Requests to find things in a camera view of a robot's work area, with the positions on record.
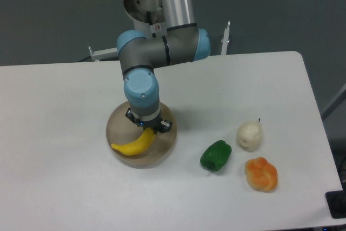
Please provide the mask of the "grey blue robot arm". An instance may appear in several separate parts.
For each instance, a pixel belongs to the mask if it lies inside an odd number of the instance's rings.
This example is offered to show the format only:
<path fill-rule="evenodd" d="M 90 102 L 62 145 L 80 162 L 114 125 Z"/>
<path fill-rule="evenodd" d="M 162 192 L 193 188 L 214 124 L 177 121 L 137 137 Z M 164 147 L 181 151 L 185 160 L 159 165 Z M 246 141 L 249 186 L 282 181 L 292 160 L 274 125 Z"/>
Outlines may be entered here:
<path fill-rule="evenodd" d="M 124 93 L 129 102 L 126 117 L 144 129 L 167 133 L 172 122 L 161 117 L 156 68 L 195 62 L 210 54 L 206 30 L 194 18 L 191 0 L 124 0 L 134 22 L 148 26 L 119 35 L 117 57 Z"/>

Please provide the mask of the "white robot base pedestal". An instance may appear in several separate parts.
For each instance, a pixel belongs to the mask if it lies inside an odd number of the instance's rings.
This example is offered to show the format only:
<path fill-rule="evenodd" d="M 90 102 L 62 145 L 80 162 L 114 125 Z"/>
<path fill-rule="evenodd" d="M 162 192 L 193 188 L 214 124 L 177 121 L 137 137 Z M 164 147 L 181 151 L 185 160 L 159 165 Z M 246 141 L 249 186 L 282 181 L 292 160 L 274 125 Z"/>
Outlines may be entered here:
<path fill-rule="evenodd" d="M 146 38 L 167 35 L 161 0 L 123 0 L 123 4 L 134 29 L 144 33 Z"/>

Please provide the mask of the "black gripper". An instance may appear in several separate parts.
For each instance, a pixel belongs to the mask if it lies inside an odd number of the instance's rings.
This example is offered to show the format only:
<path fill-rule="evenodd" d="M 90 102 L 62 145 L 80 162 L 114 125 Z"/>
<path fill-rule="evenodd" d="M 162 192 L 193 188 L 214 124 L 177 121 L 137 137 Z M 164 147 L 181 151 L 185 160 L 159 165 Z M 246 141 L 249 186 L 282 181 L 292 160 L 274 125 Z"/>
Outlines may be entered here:
<path fill-rule="evenodd" d="M 131 108 L 128 108 L 125 114 L 133 124 L 141 127 L 143 130 L 151 128 L 156 135 L 157 133 L 167 133 L 171 130 L 172 121 L 164 120 L 161 117 L 161 109 L 158 108 L 156 112 L 148 116 L 141 116 L 134 113 Z"/>

